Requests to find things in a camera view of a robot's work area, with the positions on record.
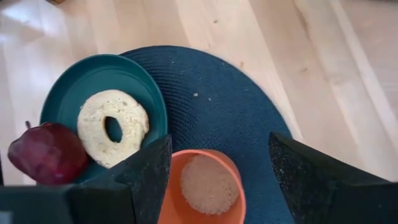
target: orange bowl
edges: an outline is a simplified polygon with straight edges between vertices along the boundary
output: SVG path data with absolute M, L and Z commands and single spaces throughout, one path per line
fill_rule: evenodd
M 239 189 L 239 197 L 231 208 L 220 215 L 205 215 L 193 209 L 182 195 L 180 178 L 185 164 L 195 155 L 208 156 L 225 167 L 234 177 Z M 172 155 L 169 183 L 160 211 L 158 224 L 242 224 L 246 214 L 241 176 L 234 162 L 222 152 L 212 149 L 186 149 Z

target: red apple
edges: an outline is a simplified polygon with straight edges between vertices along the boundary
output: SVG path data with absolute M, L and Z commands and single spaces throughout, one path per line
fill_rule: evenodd
M 78 177 L 88 163 L 87 153 L 72 130 L 58 123 L 31 128 L 11 143 L 11 163 L 40 184 L 67 184 Z

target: round placemat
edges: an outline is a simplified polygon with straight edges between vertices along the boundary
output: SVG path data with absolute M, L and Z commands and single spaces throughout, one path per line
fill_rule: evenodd
M 158 84 L 174 152 L 217 149 L 235 162 L 246 194 L 245 223 L 293 223 L 268 150 L 271 131 L 290 133 L 250 78 L 222 59 L 184 47 L 144 47 L 122 56 Z

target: plate rim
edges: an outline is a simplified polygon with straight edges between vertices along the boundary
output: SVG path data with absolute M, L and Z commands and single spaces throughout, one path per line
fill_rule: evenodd
M 40 111 L 39 125 L 41 125 L 42 123 L 45 122 L 45 121 L 43 121 L 43 111 L 44 111 L 44 108 L 45 108 L 45 106 L 46 106 L 46 104 L 47 104 L 47 102 L 48 102 L 48 99 L 49 99 L 51 93 L 54 91 L 54 87 L 55 87 L 57 84 L 59 85 L 59 83 L 61 82 L 60 80 L 62 79 L 62 77 L 64 77 L 71 69 L 73 69 L 73 68 L 76 67 L 77 65 L 79 65 L 79 64 L 81 64 L 81 63 L 83 63 L 83 62 L 86 62 L 87 60 L 91 60 L 91 59 L 93 59 L 93 58 L 96 58 L 96 57 L 114 57 L 114 58 L 118 58 L 118 60 L 125 60 L 125 61 L 127 61 L 127 62 L 129 62 L 129 63 L 132 63 L 132 64 L 134 64 L 135 66 L 137 66 L 139 69 L 141 69 L 141 70 L 149 77 L 150 81 L 152 81 L 152 83 L 153 83 L 154 86 L 155 86 L 156 91 L 158 92 L 158 94 L 159 94 L 159 96 L 160 96 L 160 101 L 161 101 L 161 103 L 162 103 L 162 108 L 163 108 L 163 111 L 165 112 L 165 113 L 164 113 L 164 115 L 165 115 L 165 134 L 167 134 L 167 133 L 169 132 L 169 117 L 168 117 L 168 114 L 167 114 L 167 107 L 166 107 L 166 104 L 165 104 L 165 101 L 164 101 L 164 97 L 163 97 L 162 91 L 160 90 L 159 86 L 158 86 L 157 83 L 155 82 L 154 78 L 153 78 L 153 77 L 147 72 L 147 70 L 145 70 L 141 65 L 139 65 L 137 62 L 135 62 L 135 61 L 133 61 L 133 60 L 127 58 L 127 57 L 124 57 L 124 56 L 122 56 L 122 55 L 117 55 L 117 54 L 96 54 L 96 55 L 91 55 L 91 56 L 85 57 L 85 58 L 83 58 L 83 59 L 81 59 L 81 60 L 75 62 L 75 63 L 72 64 L 71 66 L 69 66 L 69 67 L 57 78 L 57 80 L 52 84 L 52 86 L 51 86 L 49 92 L 47 93 L 47 96 L 45 97 L 44 102 L 43 102 L 43 105 L 42 105 L 42 109 L 41 109 L 41 111 Z

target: plate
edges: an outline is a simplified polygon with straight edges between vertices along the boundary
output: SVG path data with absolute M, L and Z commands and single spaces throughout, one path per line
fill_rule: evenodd
M 146 110 L 150 130 L 141 147 L 167 134 L 166 107 L 155 81 L 136 62 L 109 54 L 85 58 L 68 68 L 51 88 L 42 108 L 40 123 L 61 123 L 77 134 L 80 107 L 90 96 L 104 90 L 121 90 Z M 106 120 L 106 131 L 113 141 L 121 139 L 121 130 L 115 119 Z M 75 182 L 83 182 L 105 170 L 91 160 Z

